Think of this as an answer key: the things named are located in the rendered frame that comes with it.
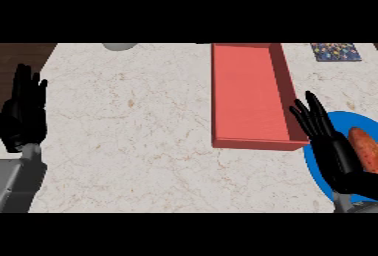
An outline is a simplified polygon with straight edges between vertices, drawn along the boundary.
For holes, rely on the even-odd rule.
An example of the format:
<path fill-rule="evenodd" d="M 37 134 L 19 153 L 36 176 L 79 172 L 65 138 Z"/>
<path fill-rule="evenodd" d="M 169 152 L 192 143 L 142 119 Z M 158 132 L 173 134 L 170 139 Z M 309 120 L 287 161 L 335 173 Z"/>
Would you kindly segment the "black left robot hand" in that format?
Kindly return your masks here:
<path fill-rule="evenodd" d="M 14 76 L 12 97 L 0 110 L 0 140 L 9 153 L 19 153 L 27 144 L 40 144 L 48 135 L 48 80 L 31 66 L 19 64 Z"/>

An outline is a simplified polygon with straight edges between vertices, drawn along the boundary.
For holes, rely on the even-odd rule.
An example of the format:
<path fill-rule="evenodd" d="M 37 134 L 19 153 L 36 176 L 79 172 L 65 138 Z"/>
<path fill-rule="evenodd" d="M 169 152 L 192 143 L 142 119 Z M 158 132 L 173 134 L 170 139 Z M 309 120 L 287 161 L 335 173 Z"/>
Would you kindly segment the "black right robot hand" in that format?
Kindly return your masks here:
<path fill-rule="evenodd" d="M 368 173 L 341 132 L 334 128 L 316 95 L 307 91 L 290 111 L 309 137 L 318 168 L 331 189 L 340 194 L 358 194 L 378 201 L 378 174 Z"/>

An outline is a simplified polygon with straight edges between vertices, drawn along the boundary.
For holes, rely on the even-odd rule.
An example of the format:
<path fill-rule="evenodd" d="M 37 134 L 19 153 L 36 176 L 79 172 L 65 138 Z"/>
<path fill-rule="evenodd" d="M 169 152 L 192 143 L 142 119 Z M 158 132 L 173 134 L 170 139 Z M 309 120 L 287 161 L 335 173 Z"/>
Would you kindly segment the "orange sweet potato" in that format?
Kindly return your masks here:
<path fill-rule="evenodd" d="M 358 127 L 349 130 L 349 141 L 366 172 L 378 174 L 378 142 Z"/>

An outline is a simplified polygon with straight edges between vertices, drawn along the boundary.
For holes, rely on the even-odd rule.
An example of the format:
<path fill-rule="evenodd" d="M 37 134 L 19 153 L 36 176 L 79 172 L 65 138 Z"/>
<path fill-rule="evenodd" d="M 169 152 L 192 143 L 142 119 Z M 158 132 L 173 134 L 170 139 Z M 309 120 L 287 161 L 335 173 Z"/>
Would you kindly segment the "blue plate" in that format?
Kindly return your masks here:
<path fill-rule="evenodd" d="M 335 130 L 340 131 L 344 134 L 344 136 L 349 136 L 349 130 L 353 127 L 358 127 L 369 134 L 369 136 L 378 143 L 378 122 L 375 120 L 372 120 L 369 117 L 358 113 L 346 112 L 346 111 L 330 112 L 328 116 L 334 124 Z M 318 187 L 322 190 L 322 193 L 325 194 L 328 199 L 334 200 L 332 189 L 324 180 L 324 177 L 318 168 L 312 145 L 307 145 L 303 147 L 303 152 L 304 152 L 307 169 L 310 171 Z"/>

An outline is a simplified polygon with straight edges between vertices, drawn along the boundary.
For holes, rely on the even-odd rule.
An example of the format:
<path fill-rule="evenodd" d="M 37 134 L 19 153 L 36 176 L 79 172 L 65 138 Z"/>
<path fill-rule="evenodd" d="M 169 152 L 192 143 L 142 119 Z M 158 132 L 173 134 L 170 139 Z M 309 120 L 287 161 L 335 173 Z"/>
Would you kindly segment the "red cardboard box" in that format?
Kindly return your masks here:
<path fill-rule="evenodd" d="M 309 144 L 290 112 L 296 89 L 278 43 L 211 45 L 211 143 L 294 151 Z"/>

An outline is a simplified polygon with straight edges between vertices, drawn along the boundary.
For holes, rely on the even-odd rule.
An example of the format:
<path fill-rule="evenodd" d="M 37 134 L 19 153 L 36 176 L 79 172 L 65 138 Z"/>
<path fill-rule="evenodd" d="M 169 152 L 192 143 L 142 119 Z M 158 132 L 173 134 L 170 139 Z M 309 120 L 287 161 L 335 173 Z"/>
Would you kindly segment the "grey round object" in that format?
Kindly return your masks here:
<path fill-rule="evenodd" d="M 102 45 L 111 51 L 126 51 L 132 49 L 138 43 L 102 43 Z"/>

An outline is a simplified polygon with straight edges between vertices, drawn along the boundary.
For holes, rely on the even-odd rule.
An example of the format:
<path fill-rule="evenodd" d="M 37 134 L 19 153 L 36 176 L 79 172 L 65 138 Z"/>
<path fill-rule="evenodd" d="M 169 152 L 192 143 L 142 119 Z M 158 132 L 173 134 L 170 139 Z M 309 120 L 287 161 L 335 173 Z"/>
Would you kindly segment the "colourful speckled mat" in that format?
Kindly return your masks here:
<path fill-rule="evenodd" d="M 353 62 L 362 60 L 353 43 L 312 43 L 310 46 L 319 62 Z"/>

